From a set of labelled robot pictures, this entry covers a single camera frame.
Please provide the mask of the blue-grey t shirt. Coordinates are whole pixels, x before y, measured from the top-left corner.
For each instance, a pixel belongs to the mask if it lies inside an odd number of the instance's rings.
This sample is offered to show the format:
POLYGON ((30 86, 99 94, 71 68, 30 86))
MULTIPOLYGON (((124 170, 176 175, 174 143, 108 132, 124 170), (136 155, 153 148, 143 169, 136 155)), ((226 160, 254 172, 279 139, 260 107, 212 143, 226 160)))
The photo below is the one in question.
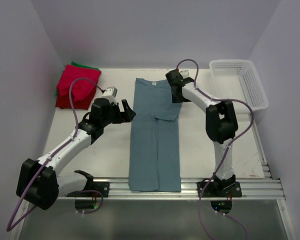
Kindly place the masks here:
POLYGON ((167 80, 135 80, 128 185, 132 191, 181 191, 179 114, 167 80))

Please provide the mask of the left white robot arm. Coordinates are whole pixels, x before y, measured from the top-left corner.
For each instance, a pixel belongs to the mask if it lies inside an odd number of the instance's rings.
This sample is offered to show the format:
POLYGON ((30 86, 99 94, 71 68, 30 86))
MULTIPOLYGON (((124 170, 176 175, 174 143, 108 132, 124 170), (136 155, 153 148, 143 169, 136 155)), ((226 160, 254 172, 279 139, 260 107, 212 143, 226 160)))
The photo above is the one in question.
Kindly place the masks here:
POLYGON ((111 124, 130 123, 136 113, 127 100, 121 101, 123 111, 118 103, 104 97, 96 98, 81 121, 79 121, 68 138, 55 149, 37 160, 27 159, 23 162, 19 174, 16 195, 42 210, 49 209, 59 197, 68 194, 100 197, 94 186, 94 177, 82 170, 66 176, 61 171, 83 150, 91 146, 111 124))

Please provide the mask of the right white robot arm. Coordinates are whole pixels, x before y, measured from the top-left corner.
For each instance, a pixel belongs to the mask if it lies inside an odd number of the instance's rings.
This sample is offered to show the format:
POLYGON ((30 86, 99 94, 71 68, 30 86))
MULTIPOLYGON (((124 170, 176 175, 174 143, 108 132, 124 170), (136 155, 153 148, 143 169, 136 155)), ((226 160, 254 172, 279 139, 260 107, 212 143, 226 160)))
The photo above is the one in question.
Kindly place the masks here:
POLYGON ((236 136, 238 121, 230 100, 218 100, 199 90, 195 80, 184 78, 178 69, 169 71, 166 80, 171 88, 172 102, 192 102, 205 113, 205 131, 213 142, 215 170, 212 180, 203 181, 203 197, 225 196, 236 183, 231 141, 236 136))

